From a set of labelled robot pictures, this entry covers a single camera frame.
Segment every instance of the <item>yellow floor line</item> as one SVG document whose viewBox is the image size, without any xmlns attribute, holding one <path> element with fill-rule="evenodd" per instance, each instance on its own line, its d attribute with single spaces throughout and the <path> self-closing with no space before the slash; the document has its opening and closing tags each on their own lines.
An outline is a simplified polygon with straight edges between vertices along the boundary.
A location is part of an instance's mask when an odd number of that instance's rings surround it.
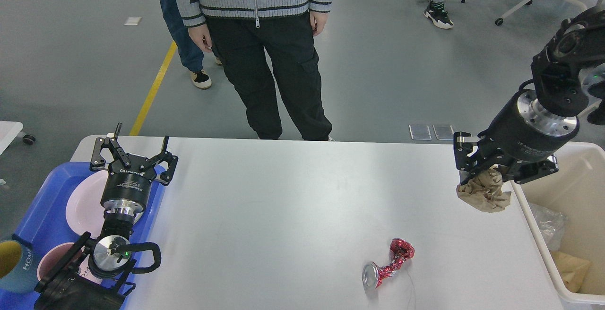
<svg viewBox="0 0 605 310">
<path fill-rule="evenodd" d="M 153 99 L 156 98 L 157 91 L 160 89 L 160 84 L 162 84 L 162 80 L 164 80 L 164 75 L 166 75 L 168 65 L 170 65 L 170 62 L 173 60 L 176 49 L 177 45 L 175 42 L 173 42 L 168 49 L 164 62 L 162 62 L 162 66 L 160 67 L 160 71 L 157 73 L 156 79 L 153 81 L 153 86 L 151 86 L 151 89 L 149 89 L 149 93 L 147 94 L 147 98 L 143 103 L 143 107 L 141 107 L 140 112 L 138 112 L 137 120 L 134 121 L 134 125 L 132 125 L 132 129 L 130 129 L 130 134 L 128 135 L 136 136 L 138 135 L 138 132 L 141 131 L 143 122 L 145 122 L 145 118 L 147 117 L 147 112 L 149 112 L 149 108 L 151 108 Z"/>
</svg>

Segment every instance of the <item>crumpled soda can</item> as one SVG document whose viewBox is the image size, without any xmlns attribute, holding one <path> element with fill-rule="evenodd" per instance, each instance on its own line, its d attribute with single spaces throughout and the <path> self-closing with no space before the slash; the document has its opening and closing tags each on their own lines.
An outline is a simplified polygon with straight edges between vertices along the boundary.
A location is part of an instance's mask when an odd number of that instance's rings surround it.
<svg viewBox="0 0 605 310">
<path fill-rule="evenodd" d="M 378 267 L 376 263 L 369 262 L 363 267 L 361 280 L 366 290 L 378 288 L 382 284 L 383 279 L 394 276 L 406 260 L 414 257 L 414 248 L 403 239 L 394 238 L 391 241 L 390 249 L 393 255 L 391 264 L 385 267 Z"/>
</svg>

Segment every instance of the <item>black cable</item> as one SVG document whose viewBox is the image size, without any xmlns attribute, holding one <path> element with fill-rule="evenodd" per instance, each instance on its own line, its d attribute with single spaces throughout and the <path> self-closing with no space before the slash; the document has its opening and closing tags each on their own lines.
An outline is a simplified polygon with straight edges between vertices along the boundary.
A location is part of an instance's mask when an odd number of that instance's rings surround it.
<svg viewBox="0 0 605 310">
<path fill-rule="evenodd" d="M 534 83 L 534 79 L 528 79 L 527 81 L 521 83 L 521 85 L 519 86 L 519 90 L 525 89 L 526 86 L 529 86 L 532 83 Z"/>
</svg>

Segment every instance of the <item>sneaker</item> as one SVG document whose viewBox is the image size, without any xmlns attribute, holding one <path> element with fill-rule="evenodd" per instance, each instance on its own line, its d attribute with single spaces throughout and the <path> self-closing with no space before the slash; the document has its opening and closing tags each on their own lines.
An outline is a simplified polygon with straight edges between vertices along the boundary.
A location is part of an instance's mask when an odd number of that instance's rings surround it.
<svg viewBox="0 0 605 310">
<path fill-rule="evenodd" d="M 454 27 L 454 23 L 448 17 L 448 12 L 445 11 L 443 2 L 430 2 L 424 10 L 424 17 L 430 19 L 438 28 L 451 29 Z"/>
<path fill-rule="evenodd" d="M 328 141 L 334 141 L 335 142 L 336 140 L 334 140 L 331 136 L 328 135 Z"/>
<path fill-rule="evenodd" d="M 195 73 L 190 71 L 190 74 L 191 82 L 193 82 L 193 85 L 199 89 L 208 89 L 210 86 L 212 86 L 212 80 L 210 79 L 210 76 L 206 74 L 204 69 L 195 71 Z"/>
</svg>

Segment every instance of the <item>crumpled brown paper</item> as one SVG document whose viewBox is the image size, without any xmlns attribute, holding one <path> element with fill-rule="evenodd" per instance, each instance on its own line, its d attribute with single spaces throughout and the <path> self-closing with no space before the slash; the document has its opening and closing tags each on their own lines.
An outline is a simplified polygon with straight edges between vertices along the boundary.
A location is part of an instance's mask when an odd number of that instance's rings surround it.
<svg viewBox="0 0 605 310">
<path fill-rule="evenodd" d="M 510 192 L 502 192 L 502 174 L 488 169 L 466 185 L 458 185 L 458 198 L 484 212 L 500 212 L 510 205 Z"/>
<path fill-rule="evenodd" d="M 590 261 L 557 250 L 552 250 L 551 256 L 565 287 L 572 293 L 578 292 L 590 267 Z"/>
</svg>

